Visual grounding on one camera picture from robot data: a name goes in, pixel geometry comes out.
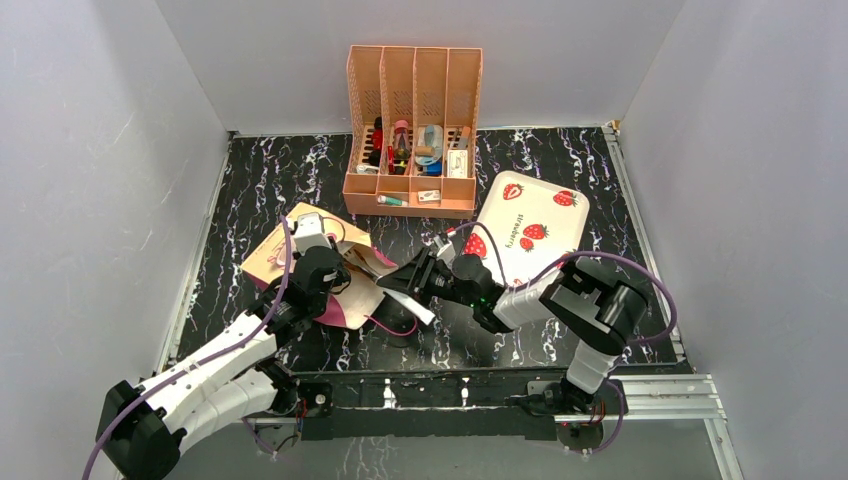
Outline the paper cake bag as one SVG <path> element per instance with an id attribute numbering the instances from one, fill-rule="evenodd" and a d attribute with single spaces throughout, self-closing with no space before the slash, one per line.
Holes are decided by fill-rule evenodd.
<path id="1" fill-rule="evenodd" d="M 317 322 L 358 330 L 368 323 L 392 336 L 414 333 L 419 315 L 376 281 L 397 268 L 370 235 L 316 206 L 299 203 L 240 265 L 262 291 L 259 317 L 285 288 L 268 329 Z"/>

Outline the strawberry print tray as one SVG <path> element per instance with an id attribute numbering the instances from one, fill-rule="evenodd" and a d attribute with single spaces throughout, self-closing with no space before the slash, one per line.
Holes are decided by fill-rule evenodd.
<path id="1" fill-rule="evenodd" d="M 498 283 L 522 285 L 579 247 L 590 208 L 582 193 L 514 171 L 495 176 L 464 248 Z"/>

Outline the orange plastic file organizer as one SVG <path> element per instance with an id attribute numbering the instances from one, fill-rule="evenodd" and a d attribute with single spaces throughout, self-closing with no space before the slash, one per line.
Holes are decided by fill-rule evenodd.
<path id="1" fill-rule="evenodd" d="M 476 209 L 476 134 L 484 56 L 480 48 L 353 45 L 346 63 L 353 144 L 343 197 L 351 214 L 469 219 Z M 366 157 L 376 117 L 382 117 L 379 167 Z M 390 173 L 393 125 L 409 123 L 411 157 L 404 175 Z M 417 130 L 428 124 L 444 129 L 443 173 L 417 173 Z M 468 178 L 446 176 L 450 149 L 465 149 Z M 421 204 L 417 193 L 440 190 L 439 203 Z M 407 200 L 408 207 L 381 205 L 378 195 Z"/>

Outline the metal tongs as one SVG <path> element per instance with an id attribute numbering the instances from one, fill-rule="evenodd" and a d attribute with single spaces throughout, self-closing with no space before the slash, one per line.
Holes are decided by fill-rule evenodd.
<path id="1" fill-rule="evenodd" d="M 428 307 L 423 306 L 409 295 L 390 289 L 385 289 L 384 293 L 412 313 L 423 324 L 431 325 L 434 321 L 435 314 Z"/>

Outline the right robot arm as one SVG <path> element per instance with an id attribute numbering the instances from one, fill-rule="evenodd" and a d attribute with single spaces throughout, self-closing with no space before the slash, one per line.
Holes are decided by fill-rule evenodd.
<path id="1" fill-rule="evenodd" d="M 465 305 L 491 333 L 509 333 L 536 321 L 556 319 L 575 334 L 578 346 L 558 386 L 511 399 L 539 415 L 590 413 L 603 399 L 602 384 L 646 315 L 646 294 L 627 278 L 589 258 L 557 261 L 540 279 L 514 289 L 495 281 L 482 259 L 462 254 L 446 264 L 421 251 L 378 287 L 420 305 L 434 297 Z"/>

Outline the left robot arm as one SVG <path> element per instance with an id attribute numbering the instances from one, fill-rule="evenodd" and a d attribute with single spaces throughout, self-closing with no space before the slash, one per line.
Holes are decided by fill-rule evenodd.
<path id="1" fill-rule="evenodd" d="M 126 479 L 163 479 L 200 440 L 244 417 L 286 416 L 304 404 L 277 366 L 279 349 L 326 311 L 350 274 L 334 249 L 313 246 L 221 334 L 169 369 L 104 400 L 96 445 Z"/>

